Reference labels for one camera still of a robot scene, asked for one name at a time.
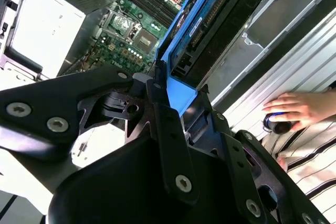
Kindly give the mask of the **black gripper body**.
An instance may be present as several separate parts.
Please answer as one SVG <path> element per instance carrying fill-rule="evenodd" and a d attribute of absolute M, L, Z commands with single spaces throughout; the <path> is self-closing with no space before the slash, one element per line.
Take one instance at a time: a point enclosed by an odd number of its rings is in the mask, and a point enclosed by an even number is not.
<path fill-rule="evenodd" d="M 189 153 L 199 198 L 189 206 L 170 197 L 157 144 L 145 138 L 70 175 L 57 188 L 49 223 L 247 223 L 237 210 L 224 162 Z"/>

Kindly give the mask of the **bare person hand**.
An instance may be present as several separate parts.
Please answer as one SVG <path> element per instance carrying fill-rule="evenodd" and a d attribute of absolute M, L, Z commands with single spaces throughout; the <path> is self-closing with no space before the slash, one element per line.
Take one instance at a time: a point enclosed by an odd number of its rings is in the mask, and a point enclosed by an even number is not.
<path fill-rule="evenodd" d="M 335 115 L 335 89 L 321 93 L 284 93 L 264 105 L 272 122 L 291 121 L 299 131 Z"/>

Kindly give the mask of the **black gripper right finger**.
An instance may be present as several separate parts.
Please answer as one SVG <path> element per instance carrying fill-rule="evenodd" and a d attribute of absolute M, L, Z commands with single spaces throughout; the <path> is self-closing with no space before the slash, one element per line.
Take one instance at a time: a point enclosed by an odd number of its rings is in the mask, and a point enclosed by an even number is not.
<path fill-rule="evenodd" d="M 232 134 L 226 118 L 215 111 L 207 89 L 199 92 L 207 128 L 199 148 L 217 155 L 227 174 L 221 184 L 233 195 L 227 205 L 238 223 L 328 223 L 272 156 L 249 132 Z"/>

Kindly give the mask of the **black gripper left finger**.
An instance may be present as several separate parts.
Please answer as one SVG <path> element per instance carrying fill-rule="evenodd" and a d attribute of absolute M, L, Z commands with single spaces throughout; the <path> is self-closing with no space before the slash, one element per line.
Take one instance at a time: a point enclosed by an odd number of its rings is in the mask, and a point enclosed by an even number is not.
<path fill-rule="evenodd" d="M 42 162 L 62 161 L 79 135 L 124 119 L 125 145 L 154 141 L 166 193 L 193 205 L 198 188 L 179 114 L 168 99 L 166 71 L 158 61 L 142 82 L 107 66 L 2 91 L 1 147 Z"/>

